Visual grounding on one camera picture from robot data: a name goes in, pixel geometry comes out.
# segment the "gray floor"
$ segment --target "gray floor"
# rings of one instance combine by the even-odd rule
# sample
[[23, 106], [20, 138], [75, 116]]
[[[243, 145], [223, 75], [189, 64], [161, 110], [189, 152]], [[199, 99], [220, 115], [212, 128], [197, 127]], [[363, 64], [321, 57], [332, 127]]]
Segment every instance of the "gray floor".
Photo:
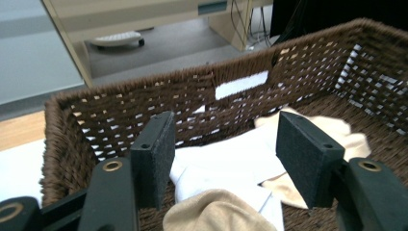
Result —
[[[271, 12], [271, 6], [265, 8], [267, 30], [270, 27]], [[143, 47], [135, 42], [98, 50], [87, 43], [92, 79], [96, 86], [101, 86], [191, 66], [213, 64], [266, 49], [268, 46], [263, 40], [263, 33], [256, 33], [262, 31], [261, 25], [260, 9], [254, 9], [250, 49], [243, 52], [214, 32], [209, 27], [207, 18], [140, 31], [145, 40]], [[0, 120], [43, 110], [44, 102], [53, 93], [55, 92], [0, 105]]]

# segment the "woven basket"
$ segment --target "woven basket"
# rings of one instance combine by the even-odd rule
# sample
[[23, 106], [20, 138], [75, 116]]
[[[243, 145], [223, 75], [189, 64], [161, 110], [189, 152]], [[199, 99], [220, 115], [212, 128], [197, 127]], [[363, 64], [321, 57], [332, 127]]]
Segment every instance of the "woven basket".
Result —
[[[216, 99], [221, 84], [263, 71], [261, 86]], [[46, 103], [43, 206], [86, 188], [100, 160], [124, 156], [150, 117], [168, 110], [177, 147], [237, 136], [286, 105], [343, 118], [368, 136], [370, 157], [408, 185], [407, 80], [408, 35], [359, 19], [220, 64], [61, 93]], [[173, 193], [168, 183], [164, 209], [141, 210], [142, 230], [162, 229]], [[334, 208], [284, 206], [284, 218], [287, 230], [337, 226]]]

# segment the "towel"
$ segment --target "towel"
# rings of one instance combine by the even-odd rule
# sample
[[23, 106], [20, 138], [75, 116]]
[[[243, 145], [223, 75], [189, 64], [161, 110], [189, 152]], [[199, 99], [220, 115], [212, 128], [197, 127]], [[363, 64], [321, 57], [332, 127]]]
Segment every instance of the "towel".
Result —
[[277, 230], [284, 230], [282, 205], [259, 185], [285, 172], [275, 155], [276, 134], [267, 127], [201, 147], [176, 149], [170, 179], [176, 203], [211, 189], [225, 189], [245, 201]]
[[165, 231], [276, 231], [264, 217], [225, 190], [209, 190], [174, 205], [163, 220]]
[[[299, 115], [296, 110], [289, 107], [286, 107], [281, 111]], [[305, 117], [344, 147], [344, 159], [346, 161], [349, 161], [351, 158], [355, 157], [366, 158], [371, 153], [366, 136], [362, 133], [351, 133], [350, 125], [342, 119], [320, 115]], [[279, 114], [269, 117], [259, 117], [255, 120], [255, 127], [267, 127], [273, 132], [277, 133], [278, 121]], [[277, 177], [268, 179], [262, 183], [262, 186], [271, 190], [274, 196], [280, 198], [284, 204], [301, 209], [307, 209], [306, 203], [301, 197], [299, 191], [296, 189], [288, 173], [283, 173]]]

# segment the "wall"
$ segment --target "wall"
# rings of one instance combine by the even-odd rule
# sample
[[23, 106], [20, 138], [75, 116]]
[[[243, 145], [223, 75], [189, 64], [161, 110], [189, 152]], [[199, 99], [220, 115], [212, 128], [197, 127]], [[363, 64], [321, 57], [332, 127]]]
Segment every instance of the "wall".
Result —
[[1, 0], [0, 105], [83, 84], [40, 0]]

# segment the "table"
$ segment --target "table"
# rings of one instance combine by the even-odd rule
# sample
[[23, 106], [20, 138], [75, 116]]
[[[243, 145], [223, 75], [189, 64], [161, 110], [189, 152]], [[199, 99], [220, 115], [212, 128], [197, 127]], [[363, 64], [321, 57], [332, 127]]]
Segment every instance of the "table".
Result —
[[[273, 0], [42, 0], [66, 49], [92, 87], [84, 41], [208, 16], [210, 27], [243, 51], [251, 10]], [[231, 21], [231, 8], [236, 28]]]

